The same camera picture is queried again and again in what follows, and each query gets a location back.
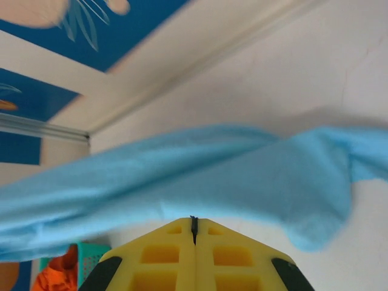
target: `blue wall art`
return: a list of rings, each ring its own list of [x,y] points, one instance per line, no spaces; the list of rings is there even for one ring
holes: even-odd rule
[[[0,69],[0,113],[48,121],[78,94]]]
[[[0,162],[39,165],[40,159],[40,138],[0,132]]]
[[[0,69],[0,113],[48,121],[78,94]],[[0,132],[0,162],[39,165],[41,139]]]
[[[19,263],[19,276],[16,284],[11,291],[29,291],[30,290],[30,278],[31,278],[32,262]]]
[[[7,1],[0,30],[104,72],[186,2]]]

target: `orange object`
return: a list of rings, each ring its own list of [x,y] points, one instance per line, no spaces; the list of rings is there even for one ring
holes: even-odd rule
[[[19,263],[0,263],[0,291],[11,291],[19,276]]]
[[[32,291],[77,291],[78,250],[70,246],[67,253],[53,258],[36,277]]]
[[[18,106],[15,103],[6,100],[0,100],[0,110],[15,111]]]

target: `square cutout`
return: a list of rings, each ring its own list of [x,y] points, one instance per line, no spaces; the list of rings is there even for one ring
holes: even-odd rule
[[[217,291],[260,291],[259,279],[244,275],[216,275]]]
[[[176,272],[135,273],[129,291],[175,291]]]
[[[167,231],[169,235],[179,235],[182,233],[182,227],[181,226],[175,226]]]
[[[213,249],[213,259],[216,266],[253,266],[252,256],[245,247],[217,246]]]
[[[141,254],[141,263],[168,264],[179,262],[179,247],[177,246],[148,246]]]
[[[209,229],[207,230],[207,233],[209,235],[222,235],[223,234],[222,231],[220,231],[214,227],[209,227]]]

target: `orange cloth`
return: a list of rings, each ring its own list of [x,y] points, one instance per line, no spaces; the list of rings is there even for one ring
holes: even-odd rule
[[[71,246],[68,252],[53,258],[36,277],[32,291],[77,291],[78,250]]]

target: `light blue cloth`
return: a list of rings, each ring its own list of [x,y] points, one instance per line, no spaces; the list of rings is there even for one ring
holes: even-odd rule
[[[235,216],[323,248],[352,209],[350,183],[388,179],[388,131],[318,128],[281,139],[215,125],[161,135],[0,188],[0,261],[150,219]]]

